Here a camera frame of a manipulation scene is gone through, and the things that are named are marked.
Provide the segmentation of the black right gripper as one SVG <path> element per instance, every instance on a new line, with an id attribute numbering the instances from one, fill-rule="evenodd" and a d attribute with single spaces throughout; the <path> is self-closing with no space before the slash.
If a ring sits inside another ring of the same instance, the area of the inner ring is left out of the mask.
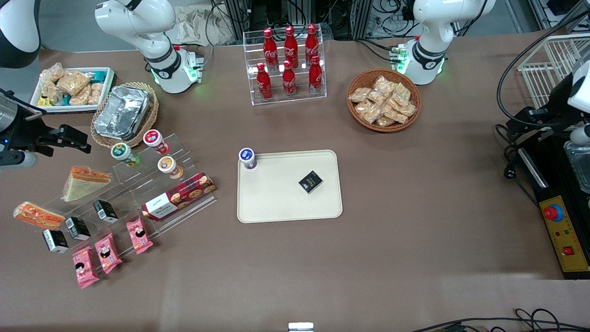
<path id="1" fill-rule="evenodd" d="M 82 153 L 91 153 L 87 134 L 67 124 L 58 128 L 58 136 L 54 128 L 46 126 L 42 118 L 25 120 L 18 118 L 13 121 L 13 150 L 53 155 L 53 147 L 74 148 Z"/>

